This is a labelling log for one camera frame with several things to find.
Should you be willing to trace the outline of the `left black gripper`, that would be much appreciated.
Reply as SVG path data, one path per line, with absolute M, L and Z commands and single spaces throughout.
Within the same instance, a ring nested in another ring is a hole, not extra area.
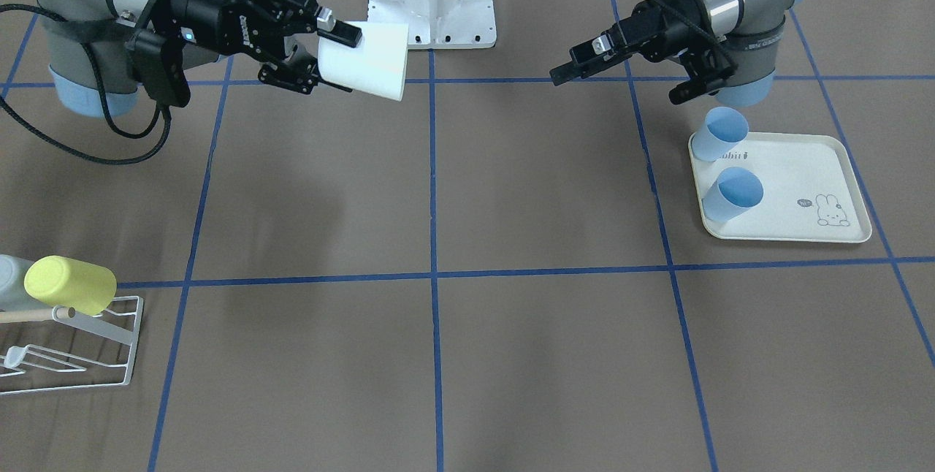
M 594 39 L 570 49 L 570 61 L 550 70 L 552 85 L 559 86 L 575 79 L 587 79 L 604 72 L 635 55 L 651 62 L 678 57 L 677 62 L 687 72 L 687 80 L 668 93 L 674 105 L 687 103 L 703 95 L 711 95 L 727 86 L 737 72 L 737 63 L 711 25 L 710 13 L 703 0 L 644 0 L 634 6 L 634 15 L 656 12 L 659 15 L 654 36 L 645 42 L 640 26 L 632 19 L 619 20 Z M 714 56 L 681 56 L 707 53 Z

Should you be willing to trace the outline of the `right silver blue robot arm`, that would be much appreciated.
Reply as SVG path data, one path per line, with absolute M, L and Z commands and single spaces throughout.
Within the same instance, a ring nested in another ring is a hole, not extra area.
M 324 81 L 295 39 L 316 34 L 346 47 L 360 27 L 318 0 L 37 0 L 60 102 L 79 115 L 123 115 L 138 90 L 161 106 L 191 100 L 185 72 L 244 53 L 262 83 L 309 94 Z

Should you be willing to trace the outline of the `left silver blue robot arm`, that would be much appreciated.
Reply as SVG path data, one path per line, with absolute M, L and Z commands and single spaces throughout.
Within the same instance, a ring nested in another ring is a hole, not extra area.
M 672 104 L 713 96 L 744 108 L 771 92 L 786 15 L 804 0 L 642 0 L 631 15 L 570 49 L 554 85 L 604 72 L 634 55 L 674 61 L 687 73 Z

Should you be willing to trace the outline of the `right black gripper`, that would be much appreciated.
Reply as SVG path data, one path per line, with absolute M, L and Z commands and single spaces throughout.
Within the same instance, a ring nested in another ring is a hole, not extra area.
M 361 27 L 338 20 L 318 0 L 124 0 L 124 12 L 133 25 L 124 42 L 132 64 L 184 64 L 188 47 L 217 56 L 248 53 L 250 29 L 270 36 L 257 42 L 259 82 L 304 95 L 319 85 L 353 92 L 325 80 L 318 59 L 291 36 L 311 33 L 359 45 Z

